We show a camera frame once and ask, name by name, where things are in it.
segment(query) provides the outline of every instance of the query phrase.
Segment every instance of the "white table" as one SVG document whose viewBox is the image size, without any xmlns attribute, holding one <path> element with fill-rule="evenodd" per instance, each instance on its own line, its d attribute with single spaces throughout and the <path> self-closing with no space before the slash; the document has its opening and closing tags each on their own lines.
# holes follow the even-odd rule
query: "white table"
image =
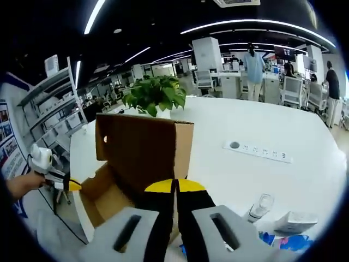
<svg viewBox="0 0 349 262">
<path fill-rule="evenodd" d="M 188 179 L 204 185 L 216 205 L 244 216 L 262 193 L 268 193 L 275 197 L 274 205 L 255 223 L 258 230 L 272 230 L 273 222 L 288 211 L 318 215 L 318 224 L 304 232 L 312 239 L 327 226 L 345 189 L 346 160 L 317 115 L 258 102 L 188 97 L 185 110 L 173 110 L 171 118 L 194 122 Z M 284 151 L 293 163 L 223 149 L 226 140 Z M 71 138 L 71 176 L 82 182 L 103 164 L 96 160 L 92 122 L 86 134 L 81 129 Z M 94 229 L 79 194 L 73 196 L 90 241 Z"/>
</svg>

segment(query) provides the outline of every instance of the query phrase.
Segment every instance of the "blue object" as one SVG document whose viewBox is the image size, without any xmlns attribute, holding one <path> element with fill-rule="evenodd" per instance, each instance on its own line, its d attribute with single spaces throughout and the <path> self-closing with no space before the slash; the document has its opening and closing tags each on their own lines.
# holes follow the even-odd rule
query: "blue object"
<svg viewBox="0 0 349 262">
<path fill-rule="evenodd" d="M 309 236 L 296 235 L 284 237 L 276 244 L 280 249 L 289 249 L 292 251 L 302 251 L 309 248 L 313 244 L 313 240 L 309 240 Z"/>
<path fill-rule="evenodd" d="M 180 245 L 179 247 L 181 248 L 182 253 L 183 253 L 183 254 L 185 255 L 185 257 L 186 257 L 186 250 L 185 250 L 185 246 L 184 246 L 184 245 Z"/>
<path fill-rule="evenodd" d="M 266 65 L 262 56 L 255 52 L 255 56 L 252 57 L 250 53 L 247 53 L 244 60 L 244 65 L 247 68 L 247 80 L 254 84 L 261 84 L 263 81 L 263 66 Z"/>
<path fill-rule="evenodd" d="M 270 246 L 272 245 L 275 239 L 275 235 L 270 235 L 267 232 L 262 232 L 262 231 L 259 231 L 259 236 L 260 236 L 260 239 L 263 240 L 263 242 L 267 243 Z"/>
</svg>

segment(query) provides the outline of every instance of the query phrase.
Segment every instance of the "power strip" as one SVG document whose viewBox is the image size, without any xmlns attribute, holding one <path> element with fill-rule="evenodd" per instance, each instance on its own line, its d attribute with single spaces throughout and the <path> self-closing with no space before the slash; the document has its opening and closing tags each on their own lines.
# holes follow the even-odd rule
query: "power strip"
<svg viewBox="0 0 349 262">
<path fill-rule="evenodd" d="M 260 148 L 257 146 L 251 146 L 242 142 L 227 141 L 225 142 L 224 149 L 236 151 L 239 153 L 250 154 L 256 157 L 263 157 L 274 161 L 280 161 L 285 163 L 292 163 L 292 157 L 285 152 L 279 152 L 276 150 L 270 150 L 267 148 Z"/>
</svg>

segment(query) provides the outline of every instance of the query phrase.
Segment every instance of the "potted plant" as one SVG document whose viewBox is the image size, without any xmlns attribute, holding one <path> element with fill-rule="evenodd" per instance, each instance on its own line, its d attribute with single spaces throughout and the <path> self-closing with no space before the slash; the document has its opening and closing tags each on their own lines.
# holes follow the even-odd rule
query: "potted plant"
<svg viewBox="0 0 349 262">
<path fill-rule="evenodd" d="M 170 118 L 173 106 L 185 106 L 186 91 L 179 88 L 178 79 L 173 76 L 158 76 L 137 80 L 130 94 L 122 102 L 130 108 L 138 109 L 141 114 L 153 117 Z"/>
</svg>

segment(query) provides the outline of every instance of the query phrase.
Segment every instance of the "air conditioner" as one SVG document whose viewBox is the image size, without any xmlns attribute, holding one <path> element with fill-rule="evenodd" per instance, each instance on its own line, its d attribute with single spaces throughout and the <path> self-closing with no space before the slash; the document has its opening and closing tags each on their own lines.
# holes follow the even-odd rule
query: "air conditioner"
<svg viewBox="0 0 349 262">
<path fill-rule="evenodd" d="M 51 56 L 45 60 L 45 71 L 48 78 L 59 71 L 57 55 Z"/>
<path fill-rule="evenodd" d="M 219 7 L 239 7 L 243 5 L 261 5 L 261 0 L 213 0 Z"/>
</svg>

